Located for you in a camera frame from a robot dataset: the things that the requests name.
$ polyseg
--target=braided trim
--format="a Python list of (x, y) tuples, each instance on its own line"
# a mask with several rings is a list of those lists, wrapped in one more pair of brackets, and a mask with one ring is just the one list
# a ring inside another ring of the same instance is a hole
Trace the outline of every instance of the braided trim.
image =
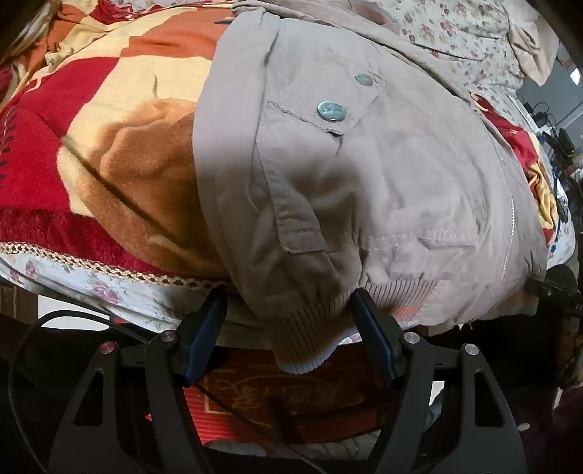
[(172, 287), (188, 287), (196, 290), (210, 290), (219, 286), (226, 286), (234, 290), (235, 286), (232, 281), (226, 280), (207, 280), (204, 278), (187, 278), (171, 277), (169, 275), (154, 275), (153, 273), (142, 273), (140, 271), (124, 270), (119, 267), (105, 265), (92, 260), (78, 259), (71, 255), (52, 252), (45, 248), (29, 243), (20, 242), (0, 242), (0, 252), (5, 254), (22, 254), (28, 253), (50, 260), (51, 262), (63, 263), (85, 270), (98, 271), (110, 277), (121, 278), (124, 280), (137, 281), (139, 283), (156, 283), (158, 285)]

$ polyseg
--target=ribbed cuff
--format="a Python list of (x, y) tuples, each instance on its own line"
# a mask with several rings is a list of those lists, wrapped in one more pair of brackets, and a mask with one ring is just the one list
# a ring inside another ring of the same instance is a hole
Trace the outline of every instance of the ribbed cuff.
[[(409, 321), (436, 286), (435, 281), (397, 280), (366, 285), (381, 311), (398, 321)], [(316, 369), (354, 328), (347, 303), (352, 290), (324, 304), (307, 306), (297, 313), (272, 319), (267, 330), (278, 366), (290, 374)]]

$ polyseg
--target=black mount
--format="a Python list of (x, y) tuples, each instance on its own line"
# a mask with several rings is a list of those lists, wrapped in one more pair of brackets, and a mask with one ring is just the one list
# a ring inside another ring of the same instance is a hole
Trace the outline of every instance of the black mount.
[[(526, 474), (518, 430), (476, 346), (467, 344), (457, 351), (404, 334), (394, 318), (379, 312), (366, 290), (353, 293), (350, 308), (377, 375), (399, 389), (399, 402), (369, 459), (347, 462), (345, 471), (335, 472)], [(49, 473), (220, 470), (211, 467), (182, 387), (203, 377), (226, 314), (226, 294), (214, 289), (176, 331), (165, 331), (140, 346), (102, 344), (63, 416)], [(442, 416), (425, 432), (434, 379), (445, 380), (447, 395)], [(145, 418), (148, 413), (152, 422)], [(431, 432), (437, 441), (429, 440)], [(284, 467), (292, 461), (269, 462)]]

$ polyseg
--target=gray jacket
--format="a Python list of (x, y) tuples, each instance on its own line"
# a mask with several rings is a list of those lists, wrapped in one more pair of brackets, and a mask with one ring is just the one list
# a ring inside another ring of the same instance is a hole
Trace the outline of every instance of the gray jacket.
[[(404, 325), (437, 325), (544, 275), (520, 164), (439, 61), (348, 1), (235, 11), (196, 111), (196, 176), (284, 370), (312, 370), (353, 332), (357, 287)], [(324, 101), (346, 117), (322, 118)]]

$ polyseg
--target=cable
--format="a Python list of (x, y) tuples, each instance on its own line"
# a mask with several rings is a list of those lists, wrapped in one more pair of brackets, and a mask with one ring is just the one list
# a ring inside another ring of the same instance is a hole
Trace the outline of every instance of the cable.
[[(554, 125), (549, 121), (549, 117), (552, 117), (554, 120)], [(547, 123), (553, 127), (554, 131), (553, 131), (553, 135), (555, 138), (557, 138), (556, 133), (557, 133), (557, 119), (555, 118), (555, 116), (553, 114), (547, 113)]]
[(136, 334), (131, 329), (127, 329), (127, 328), (125, 328), (119, 324), (116, 324), (112, 321), (100, 318), (99, 316), (93, 316), (93, 315), (89, 315), (86, 313), (81, 313), (79, 311), (69, 311), (69, 310), (53, 311), (49, 314), (46, 314), (42, 318), (40, 318), (38, 321), (36, 321), (34, 324), (32, 324), (29, 327), (26, 334), (24, 334), (24, 336), (22, 336), (20, 341), (18, 341), (18, 344), (16, 345), (16, 348), (14, 350), (14, 355), (12, 357), (12, 360), (10, 361), (10, 366), (8, 367), (8, 380), (6, 381), (6, 388), (8, 390), (8, 401), (10, 403), (10, 409), (12, 410), (12, 416), (14, 417), (14, 421), (16, 422), (16, 427), (18, 428), (18, 431), (20, 431), (20, 436), (22, 437), (24, 444), (26, 444), (26, 448), (29, 450), (30, 456), (33, 458), (34, 462), (37, 464), (37, 466), (40, 468), (40, 470), (42, 471), (43, 474), (48, 474), (48, 470), (44, 466), (44, 464), (40, 461), (40, 459), (38, 458), (36, 451), (34, 450), (28, 436), (26, 435), (26, 433), (24, 431), (22, 421), (20, 419), (20, 416), (18, 415), (18, 411), (16, 410), (16, 401), (14, 399), (14, 376), (16, 373), (16, 364), (18, 362), (18, 359), (20, 358), (21, 353), (23, 352), (24, 348), (26, 347), (26, 344), (28, 344), (30, 339), (33, 337), (34, 332), (37, 329), (39, 329), (43, 324), (46, 324), (49, 321), (56, 319), (56, 318), (62, 318), (63, 316), (72, 316), (74, 318), (88, 319), (88, 320), (95, 321), (95, 322), (98, 322), (101, 324), (105, 324), (105, 325), (108, 325), (109, 327), (117, 329), (119, 332), (121, 332), (127, 336), (133, 337), (134, 339), (140, 341), (143, 344), (147, 344), (149, 342), (148, 339), (140, 336), (139, 334)]
[(536, 109), (536, 108), (537, 108), (539, 105), (541, 105), (541, 104), (543, 104), (543, 105), (546, 105), (546, 106), (547, 106), (547, 110), (545, 110), (545, 113), (548, 113), (548, 112), (549, 112), (549, 110), (550, 110), (549, 104), (547, 104), (546, 102), (537, 102), (537, 103), (535, 104), (535, 106), (532, 108), (532, 114), (534, 114), (534, 113), (535, 113), (535, 109)]
[[(241, 413), (239, 413), (238, 411), (236, 411), (236, 409), (234, 409), (233, 407), (227, 405), (226, 403), (222, 402), (214, 393), (209, 392), (206, 388), (204, 388), (201, 384), (199, 384), (198, 382), (194, 382), (194, 386), (200, 390), (200, 392), (205, 395), (206, 397), (208, 397), (210, 400), (212, 400), (213, 402), (215, 402), (217, 405), (219, 405), (223, 410), (225, 410), (226, 412), (229, 412), (230, 414), (232, 414), (235, 418), (239, 419), (239, 421), (242, 421), (243, 423), (245, 423), (246, 425), (250, 426), (251, 428), (253, 428), (256, 432), (258, 432), (261, 436), (264, 436), (265, 438), (267, 438), (269, 441), (271, 441), (274, 444), (279, 444), (282, 445), (281, 442), (279, 442), (278, 440), (276, 440), (271, 433), (269, 433), (267, 430), (264, 430), (262, 427), (260, 427), (259, 425), (253, 423), (250, 419), (246, 418), (244, 415), (242, 415)], [(295, 449), (294, 447), (288, 445), (288, 444), (283, 444), (282, 446), (284, 446), (285, 448), (289, 449), (292, 453), (294, 453), (295, 455), (297, 455), (302, 461), (304, 461), (306, 464), (310, 465), (312, 468), (314, 468), (315, 470), (317, 470), (320, 474), (328, 474), (324, 469), (322, 469), (320, 466), (318, 466), (314, 461), (312, 461), (310, 458), (308, 458), (307, 456), (303, 455), (300, 451), (298, 451), (297, 449)]]

